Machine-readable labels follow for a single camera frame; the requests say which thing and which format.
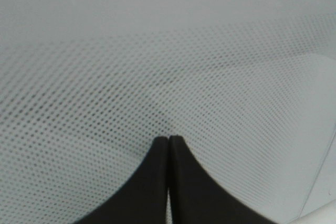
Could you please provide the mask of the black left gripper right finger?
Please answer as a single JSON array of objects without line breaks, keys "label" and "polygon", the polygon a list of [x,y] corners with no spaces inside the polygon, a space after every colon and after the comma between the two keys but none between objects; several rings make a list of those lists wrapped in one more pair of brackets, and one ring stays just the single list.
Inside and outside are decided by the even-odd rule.
[{"label": "black left gripper right finger", "polygon": [[214,181],[178,135],[169,138],[168,185],[173,223],[272,223]]}]

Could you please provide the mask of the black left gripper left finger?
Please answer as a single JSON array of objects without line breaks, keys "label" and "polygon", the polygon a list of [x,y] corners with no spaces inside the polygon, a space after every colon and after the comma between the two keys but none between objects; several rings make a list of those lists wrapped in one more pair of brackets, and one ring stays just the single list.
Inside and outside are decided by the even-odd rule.
[{"label": "black left gripper left finger", "polygon": [[166,223],[168,138],[156,137],[132,176],[77,223]]}]

